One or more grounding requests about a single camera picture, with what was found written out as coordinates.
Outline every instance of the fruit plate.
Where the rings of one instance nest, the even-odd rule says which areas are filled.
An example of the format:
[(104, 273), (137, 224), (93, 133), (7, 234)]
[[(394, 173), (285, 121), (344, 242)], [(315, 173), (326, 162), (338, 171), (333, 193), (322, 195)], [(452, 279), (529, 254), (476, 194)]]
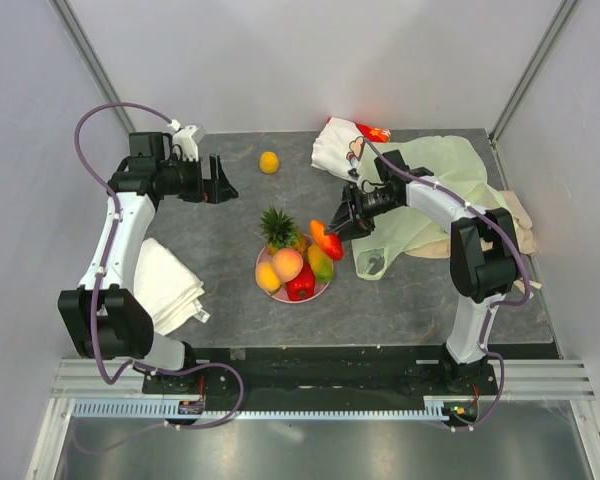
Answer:
[[(307, 237), (309, 239), (309, 244), (313, 244), (313, 238), (311, 238), (309, 235), (305, 235), (305, 237)], [(256, 267), (258, 266), (259, 263), (267, 262), (267, 261), (271, 261), (271, 255), (269, 255), (269, 253), (267, 252), (267, 247), (265, 246), (260, 251), (260, 255), (258, 255), (258, 259), (256, 260)], [(305, 298), (304, 300), (298, 300), (297, 302), (294, 302), (293, 300), (289, 300), (287, 291), (284, 288), (281, 288), (273, 295), (265, 292), (264, 290), (262, 290), (262, 291), (264, 292), (265, 295), (269, 295), (271, 298), (278, 300), (279, 302), (298, 304), (298, 303), (309, 302), (309, 301), (313, 300), (314, 298), (320, 296), (322, 294), (322, 292), (324, 292), (327, 289), (327, 287), (329, 286), (329, 283), (331, 283), (331, 282), (327, 282), (327, 283), (316, 282), (316, 289), (314, 290), (315, 293), (314, 293), (313, 297)]]

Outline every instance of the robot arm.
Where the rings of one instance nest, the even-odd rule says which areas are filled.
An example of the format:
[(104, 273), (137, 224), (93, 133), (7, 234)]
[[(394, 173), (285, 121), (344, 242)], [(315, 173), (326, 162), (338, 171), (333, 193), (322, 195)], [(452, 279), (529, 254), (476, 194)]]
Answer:
[[(409, 170), (397, 150), (385, 153), (385, 157), (411, 175), (432, 184), (438, 182), (426, 168)], [(379, 158), (375, 165), (382, 186), (365, 193), (348, 184), (327, 233), (338, 234), (342, 241), (365, 237), (375, 228), (373, 217), (404, 206), (423, 212), (440, 225), (451, 236), (451, 278), (460, 293), (453, 330), (445, 345), (446, 360), (452, 369), (480, 362), (492, 323), (485, 329), (485, 317), (491, 310), (493, 319), (497, 310), (490, 305), (503, 300), (519, 276), (511, 252), (495, 232), (448, 195), (398, 177)], [(517, 246), (513, 219), (507, 210), (473, 207), (500, 226)], [(483, 252), (481, 240), (493, 242), (491, 250)]]
[[(102, 357), (130, 357), (169, 370), (185, 364), (187, 346), (154, 332), (149, 314), (133, 296), (135, 269), (145, 233), (162, 199), (177, 195), (186, 202), (222, 203), (237, 198), (222, 170), (220, 158), (211, 156), (211, 178), (202, 177), (195, 140), (201, 131), (194, 126), (179, 130), (174, 137), (161, 132), (129, 135), (130, 156), (109, 181), (116, 193), (90, 266), (75, 290), (60, 293), (58, 309), (77, 352), (94, 358), (90, 329), (91, 300), (96, 274), (101, 273), (98, 292), (98, 343)], [(180, 156), (171, 153), (173, 141)], [(104, 267), (105, 250), (109, 255)]]

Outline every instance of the light green plastic bag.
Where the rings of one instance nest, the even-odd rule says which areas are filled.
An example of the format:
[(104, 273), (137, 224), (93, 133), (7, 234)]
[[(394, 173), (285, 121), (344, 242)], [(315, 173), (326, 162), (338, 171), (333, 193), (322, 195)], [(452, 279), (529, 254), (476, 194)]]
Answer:
[[(502, 195), (487, 185), (487, 170), (465, 138), (423, 137), (407, 143), (376, 143), (381, 152), (400, 150), (410, 168), (427, 167), (443, 185), (467, 201), (487, 209), (504, 207)], [(363, 180), (379, 182), (373, 163), (376, 155), (365, 148), (358, 165), (358, 185)], [(356, 272), (365, 280), (380, 280), (395, 258), (406, 250), (448, 238), (429, 217), (409, 207), (397, 208), (374, 218), (376, 229), (365, 238), (353, 240)]]

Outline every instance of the white wall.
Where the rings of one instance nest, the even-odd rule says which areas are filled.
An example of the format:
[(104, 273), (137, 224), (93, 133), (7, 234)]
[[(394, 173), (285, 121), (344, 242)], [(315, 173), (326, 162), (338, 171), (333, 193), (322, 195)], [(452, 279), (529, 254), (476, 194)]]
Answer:
[(581, 2), (499, 145), (561, 345), (600, 400), (600, 0)]
[(233, 132), (490, 128), (560, 1), (71, 4), (123, 99)]
[[(73, 128), (99, 103), (48, 2), (0, 2), (0, 480), (24, 477), (60, 358), (73, 351), (56, 300), (84, 273), (105, 211)], [(126, 150), (113, 117), (85, 133), (88, 156), (111, 171)]]

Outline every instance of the white towel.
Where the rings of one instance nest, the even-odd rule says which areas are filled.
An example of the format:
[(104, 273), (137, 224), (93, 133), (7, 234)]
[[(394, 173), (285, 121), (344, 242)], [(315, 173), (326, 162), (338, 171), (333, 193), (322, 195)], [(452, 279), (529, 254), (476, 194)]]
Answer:
[(173, 332), (189, 318), (209, 319), (198, 297), (202, 282), (153, 238), (142, 242), (136, 266), (134, 295), (153, 318), (155, 331)]

